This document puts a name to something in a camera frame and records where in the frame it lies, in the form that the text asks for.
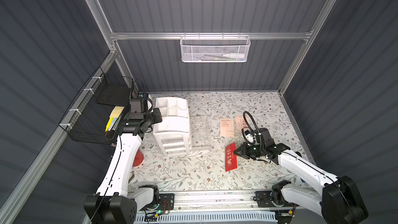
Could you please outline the clear plastic drawer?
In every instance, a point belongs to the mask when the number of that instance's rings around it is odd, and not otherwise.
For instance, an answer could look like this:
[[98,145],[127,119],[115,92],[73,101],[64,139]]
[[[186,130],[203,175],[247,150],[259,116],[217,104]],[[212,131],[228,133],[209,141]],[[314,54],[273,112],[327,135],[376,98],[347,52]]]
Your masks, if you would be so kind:
[[207,116],[190,116],[191,150],[202,154],[211,151],[210,126]]

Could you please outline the red pencil cup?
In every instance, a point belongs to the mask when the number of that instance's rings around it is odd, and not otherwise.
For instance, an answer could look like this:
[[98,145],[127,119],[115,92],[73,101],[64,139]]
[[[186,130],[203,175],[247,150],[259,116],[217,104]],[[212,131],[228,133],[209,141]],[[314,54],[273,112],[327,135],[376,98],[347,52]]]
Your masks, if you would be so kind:
[[141,152],[141,150],[138,150],[133,161],[133,167],[140,166],[143,163],[143,160],[144,160],[144,154]]

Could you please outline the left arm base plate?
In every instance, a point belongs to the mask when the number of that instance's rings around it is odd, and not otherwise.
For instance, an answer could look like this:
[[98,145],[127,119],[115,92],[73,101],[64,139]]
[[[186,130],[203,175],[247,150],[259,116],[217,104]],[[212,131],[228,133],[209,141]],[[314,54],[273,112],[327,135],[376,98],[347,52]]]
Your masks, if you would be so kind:
[[159,203],[157,204],[157,211],[171,211],[174,209],[175,194],[160,193]]

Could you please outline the white marker in basket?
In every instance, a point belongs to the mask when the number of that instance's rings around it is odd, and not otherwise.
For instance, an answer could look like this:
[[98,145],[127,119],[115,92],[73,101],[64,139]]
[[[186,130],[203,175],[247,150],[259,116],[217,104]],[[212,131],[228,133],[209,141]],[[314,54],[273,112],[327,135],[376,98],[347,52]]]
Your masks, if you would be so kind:
[[232,60],[245,60],[246,59],[245,54],[239,54],[239,53],[223,54],[222,57],[225,59],[232,59]]

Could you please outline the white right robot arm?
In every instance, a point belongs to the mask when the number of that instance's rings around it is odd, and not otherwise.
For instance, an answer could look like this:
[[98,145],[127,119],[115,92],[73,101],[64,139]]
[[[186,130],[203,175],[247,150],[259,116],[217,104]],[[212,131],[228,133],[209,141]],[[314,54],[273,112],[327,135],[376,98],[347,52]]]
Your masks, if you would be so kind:
[[310,189],[282,180],[272,186],[268,199],[276,207],[302,206],[328,224],[359,224],[369,217],[355,182],[338,177],[303,159],[283,143],[276,144],[266,128],[241,130],[245,140],[234,154],[246,160],[273,162],[297,175]]

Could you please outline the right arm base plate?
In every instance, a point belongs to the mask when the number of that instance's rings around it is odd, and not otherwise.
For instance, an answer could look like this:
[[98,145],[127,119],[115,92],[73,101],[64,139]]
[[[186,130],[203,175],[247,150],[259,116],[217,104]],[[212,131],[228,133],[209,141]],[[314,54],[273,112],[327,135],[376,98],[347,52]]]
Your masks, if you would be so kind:
[[256,191],[252,198],[260,208],[264,207],[290,207],[294,208],[293,204],[286,201],[281,193],[272,190]]

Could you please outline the yellow sticky notes pad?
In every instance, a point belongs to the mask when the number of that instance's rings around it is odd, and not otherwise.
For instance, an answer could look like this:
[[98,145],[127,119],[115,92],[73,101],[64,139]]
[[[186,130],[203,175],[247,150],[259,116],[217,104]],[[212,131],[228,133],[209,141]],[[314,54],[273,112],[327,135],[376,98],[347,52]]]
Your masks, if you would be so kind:
[[123,112],[124,107],[122,106],[115,106],[112,110],[111,114],[109,115],[110,118],[119,118],[120,114]]

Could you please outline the beige good luck postcard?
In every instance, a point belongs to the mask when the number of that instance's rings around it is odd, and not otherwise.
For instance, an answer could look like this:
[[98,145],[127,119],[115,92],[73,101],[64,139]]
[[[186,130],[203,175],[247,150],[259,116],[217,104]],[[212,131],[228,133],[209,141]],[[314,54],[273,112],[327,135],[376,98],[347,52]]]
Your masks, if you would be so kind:
[[230,118],[220,119],[220,136],[224,138],[235,137],[234,120]]

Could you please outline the red chinese text postcard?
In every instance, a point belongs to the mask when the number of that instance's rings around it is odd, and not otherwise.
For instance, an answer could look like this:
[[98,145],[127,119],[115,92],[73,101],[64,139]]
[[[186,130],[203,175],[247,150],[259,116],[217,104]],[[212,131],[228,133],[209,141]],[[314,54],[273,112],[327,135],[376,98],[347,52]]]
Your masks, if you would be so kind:
[[232,143],[225,148],[225,169],[226,172],[237,169],[236,143]]

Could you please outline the white desk drawer organizer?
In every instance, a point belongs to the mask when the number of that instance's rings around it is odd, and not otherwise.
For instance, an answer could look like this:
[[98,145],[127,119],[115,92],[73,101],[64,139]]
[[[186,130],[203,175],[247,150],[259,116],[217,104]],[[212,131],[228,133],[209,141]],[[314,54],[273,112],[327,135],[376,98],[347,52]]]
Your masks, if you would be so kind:
[[153,125],[153,134],[166,157],[191,153],[191,128],[188,101],[179,97],[159,97],[155,106],[162,121]]

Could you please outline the pink postcards stack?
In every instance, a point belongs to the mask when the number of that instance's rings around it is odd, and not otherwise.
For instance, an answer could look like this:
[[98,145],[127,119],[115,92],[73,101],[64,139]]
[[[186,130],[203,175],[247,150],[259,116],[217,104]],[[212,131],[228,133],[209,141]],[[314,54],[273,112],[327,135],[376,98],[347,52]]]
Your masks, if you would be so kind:
[[243,116],[235,116],[235,125],[237,132],[240,132],[242,129],[247,128],[247,123],[244,120]]

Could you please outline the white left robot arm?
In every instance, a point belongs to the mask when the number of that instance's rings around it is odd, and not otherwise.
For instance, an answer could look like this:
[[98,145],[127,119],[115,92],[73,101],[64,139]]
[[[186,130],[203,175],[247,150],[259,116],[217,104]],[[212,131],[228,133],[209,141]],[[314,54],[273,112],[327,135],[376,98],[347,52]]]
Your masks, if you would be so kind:
[[131,99],[124,108],[112,128],[117,143],[108,171],[95,195],[84,202],[89,224],[132,224],[138,211],[159,205],[157,186],[144,185],[128,192],[128,185],[145,133],[161,122],[162,115],[148,94]]

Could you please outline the black notebook in basket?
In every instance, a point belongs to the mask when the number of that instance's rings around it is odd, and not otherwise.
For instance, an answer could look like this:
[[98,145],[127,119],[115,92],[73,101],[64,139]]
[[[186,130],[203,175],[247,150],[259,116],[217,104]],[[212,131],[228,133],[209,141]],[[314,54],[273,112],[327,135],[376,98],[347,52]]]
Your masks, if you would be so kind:
[[106,85],[99,94],[97,104],[109,106],[125,106],[130,99],[131,89],[117,85]]

